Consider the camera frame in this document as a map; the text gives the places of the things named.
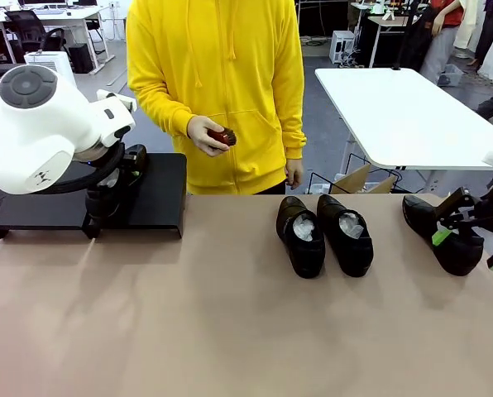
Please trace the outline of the person's left hand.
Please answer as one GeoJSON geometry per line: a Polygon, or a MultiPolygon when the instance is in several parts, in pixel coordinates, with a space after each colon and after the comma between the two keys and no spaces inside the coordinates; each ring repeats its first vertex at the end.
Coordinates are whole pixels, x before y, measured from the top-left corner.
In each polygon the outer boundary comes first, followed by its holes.
{"type": "Polygon", "coordinates": [[[285,165],[286,183],[292,189],[297,189],[303,182],[304,166],[301,159],[288,159],[285,165]]]}

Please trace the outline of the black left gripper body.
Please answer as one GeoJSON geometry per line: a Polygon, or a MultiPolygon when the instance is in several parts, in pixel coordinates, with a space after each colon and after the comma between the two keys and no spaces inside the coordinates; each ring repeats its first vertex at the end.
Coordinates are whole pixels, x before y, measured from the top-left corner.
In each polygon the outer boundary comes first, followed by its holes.
{"type": "Polygon", "coordinates": [[[120,168],[124,170],[145,170],[147,150],[142,144],[129,146],[125,149],[120,168]]]}

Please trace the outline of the person's right hand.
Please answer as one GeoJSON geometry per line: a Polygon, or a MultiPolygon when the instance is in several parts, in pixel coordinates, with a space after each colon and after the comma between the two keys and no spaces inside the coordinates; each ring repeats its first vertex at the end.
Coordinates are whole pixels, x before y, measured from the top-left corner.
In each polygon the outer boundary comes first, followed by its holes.
{"type": "Polygon", "coordinates": [[[224,128],[204,116],[195,116],[189,120],[187,135],[194,145],[210,157],[215,157],[229,150],[229,146],[213,139],[208,132],[223,132],[224,128]]]}

